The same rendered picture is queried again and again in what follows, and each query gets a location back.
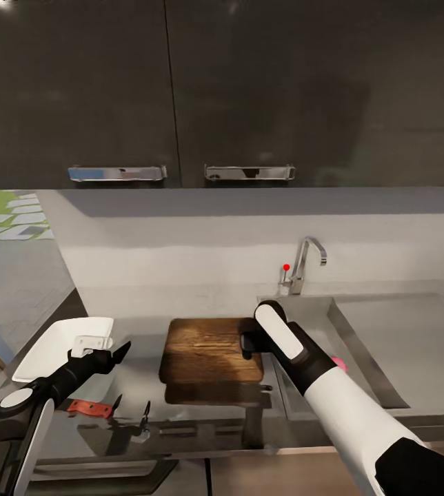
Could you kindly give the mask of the vidalia onion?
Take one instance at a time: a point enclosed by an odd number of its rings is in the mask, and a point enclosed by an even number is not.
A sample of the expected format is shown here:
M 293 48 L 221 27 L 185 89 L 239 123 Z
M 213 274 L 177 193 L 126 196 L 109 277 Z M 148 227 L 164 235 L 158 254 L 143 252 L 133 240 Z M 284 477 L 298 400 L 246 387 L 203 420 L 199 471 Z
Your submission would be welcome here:
M 345 363 L 341 360 L 341 358 L 336 358 L 336 356 L 332 356 L 331 360 L 335 361 L 339 367 L 341 367 L 341 370 L 347 371 L 348 368 L 345 365 Z

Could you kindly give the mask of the bowl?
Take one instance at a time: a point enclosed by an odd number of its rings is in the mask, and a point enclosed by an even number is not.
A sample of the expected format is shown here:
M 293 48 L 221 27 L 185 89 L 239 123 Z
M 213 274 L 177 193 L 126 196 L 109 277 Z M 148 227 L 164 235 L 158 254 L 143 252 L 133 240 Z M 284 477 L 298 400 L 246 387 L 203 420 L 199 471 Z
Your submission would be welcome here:
M 51 376 L 68 361 L 68 351 L 77 336 L 110 337 L 114 318 L 89 317 L 57 321 L 37 340 L 12 380 L 29 384 Z

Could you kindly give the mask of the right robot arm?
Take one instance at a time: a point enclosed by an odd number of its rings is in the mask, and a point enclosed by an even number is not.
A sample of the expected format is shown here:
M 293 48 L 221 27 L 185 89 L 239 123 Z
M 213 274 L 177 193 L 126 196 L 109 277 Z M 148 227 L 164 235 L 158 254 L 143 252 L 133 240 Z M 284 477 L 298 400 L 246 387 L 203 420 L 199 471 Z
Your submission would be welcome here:
M 254 312 L 246 353 L 273 353 L 365 496 L 444 496 L 444 455 L 390 415 L 276 300 Z

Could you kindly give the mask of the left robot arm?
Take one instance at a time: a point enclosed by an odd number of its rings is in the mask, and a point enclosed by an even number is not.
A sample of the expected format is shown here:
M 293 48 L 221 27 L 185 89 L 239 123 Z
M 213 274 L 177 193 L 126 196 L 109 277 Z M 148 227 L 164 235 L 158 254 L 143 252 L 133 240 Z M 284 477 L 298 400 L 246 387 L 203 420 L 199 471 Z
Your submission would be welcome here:
M 24 496 L 54 409 L 93 374 L 109 374 L 131 348 L 117 351 L 116 338 L 77 336 L 68 361 L 51 376 L 39 377 L 0 402 L 0 496 Z

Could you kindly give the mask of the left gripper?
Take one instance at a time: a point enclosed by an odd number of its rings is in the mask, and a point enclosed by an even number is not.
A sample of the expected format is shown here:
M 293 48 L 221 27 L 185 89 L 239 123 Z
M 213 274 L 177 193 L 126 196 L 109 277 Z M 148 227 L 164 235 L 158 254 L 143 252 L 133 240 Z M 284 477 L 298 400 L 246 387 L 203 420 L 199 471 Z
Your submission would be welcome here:
M 114 353 L 97 349 L 82 358 L 72 357 L 72 349 L 70 349 L 68 351 L 68 361 L 58 369 L 67 369 L 74 376 L 76 380 L 76 389 L 74 391 L 76 391 L 93 374 L 109 374 L 117 364 L 121 363 L 130 348 L 131 341 L 124 344 Z

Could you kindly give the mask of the parer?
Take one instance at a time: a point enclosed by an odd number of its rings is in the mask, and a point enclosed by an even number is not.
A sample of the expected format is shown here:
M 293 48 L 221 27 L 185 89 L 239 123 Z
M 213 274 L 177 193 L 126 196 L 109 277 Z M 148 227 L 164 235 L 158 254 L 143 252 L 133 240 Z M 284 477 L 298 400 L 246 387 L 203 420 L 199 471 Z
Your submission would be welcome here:
M 66 409 L 67 412 L 78 411 L 91 416 L 104 416 L 106 420 L 113 413 L 113 406 L 70 398 L 66 398 L 59 408 Z

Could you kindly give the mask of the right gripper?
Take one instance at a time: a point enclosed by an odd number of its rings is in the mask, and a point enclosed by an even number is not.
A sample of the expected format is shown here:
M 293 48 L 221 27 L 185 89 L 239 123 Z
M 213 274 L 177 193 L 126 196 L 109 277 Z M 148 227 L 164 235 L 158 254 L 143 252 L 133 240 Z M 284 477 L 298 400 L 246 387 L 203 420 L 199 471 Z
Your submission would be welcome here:
M 272 353 L 269 346 L 259 344 L 255 332 L 245 332 L 243 336 L 244 349 L 246 353 Z

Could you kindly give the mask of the cutting board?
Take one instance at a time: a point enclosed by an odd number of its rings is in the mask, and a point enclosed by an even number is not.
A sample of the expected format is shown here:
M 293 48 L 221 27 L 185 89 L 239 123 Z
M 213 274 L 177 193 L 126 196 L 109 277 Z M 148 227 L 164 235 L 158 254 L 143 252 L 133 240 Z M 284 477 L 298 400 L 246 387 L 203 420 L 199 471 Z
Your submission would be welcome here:
M 252 353 L 250 360 L 242 354 L 244 333 L 255 329 L 255 318 L 172 320 L 159 380 L 165 384 L 262 382 L 262 353 Z

